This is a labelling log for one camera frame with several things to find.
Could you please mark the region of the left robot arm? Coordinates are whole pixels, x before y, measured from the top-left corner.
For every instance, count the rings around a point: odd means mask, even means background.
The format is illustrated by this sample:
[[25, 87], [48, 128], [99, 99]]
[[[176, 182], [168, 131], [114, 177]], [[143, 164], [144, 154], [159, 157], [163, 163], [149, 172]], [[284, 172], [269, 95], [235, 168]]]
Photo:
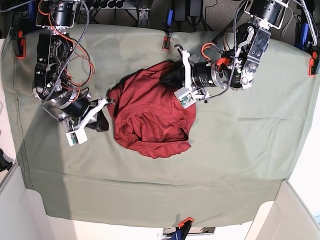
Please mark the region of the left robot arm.
[[270, 29], [281, 28], [277, 20], [284, 18], [288, 6], [287, 0], [243, 1], [228, 25], [233, 28], [233, 48], [222, 50], [216, 45], [217, 40], [226, 36], [221, 32], [201, 47], [205, 61], [195, 63], [187, 56], [188, 51], [177, 44], [175, 47], [185, 61], [177, 62], [160, 82], [168, 87], [185, 87], [193, 91], [211, 87], [248, 90], [269, 45]]

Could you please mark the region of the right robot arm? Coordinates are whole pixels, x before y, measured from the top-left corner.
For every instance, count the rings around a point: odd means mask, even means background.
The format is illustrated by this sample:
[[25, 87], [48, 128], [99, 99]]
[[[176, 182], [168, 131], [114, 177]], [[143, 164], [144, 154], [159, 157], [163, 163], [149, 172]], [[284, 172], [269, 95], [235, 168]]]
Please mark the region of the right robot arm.
[[[65, 124], [69, 131], [82, 125], [106, 132], [109, 123], [98, 108], [100, 100], [92, 100], [86, 86], [95, 74], [95, 67], [81, 45], [84, 34], [74, 39], [67, 31], [74, 26], [81, 7], [85, 9], [85, 26], [88, 27], [90, 11], [84, 0], [39, 1], [35, 23], [44, 31], [38, 36], [32, 94], [41, 101], [42, 109], [57, 122]], [[74, 80], [68, 72], [68, 64], [77, 58], [89, 65], [88, 77], [82, 82]]]

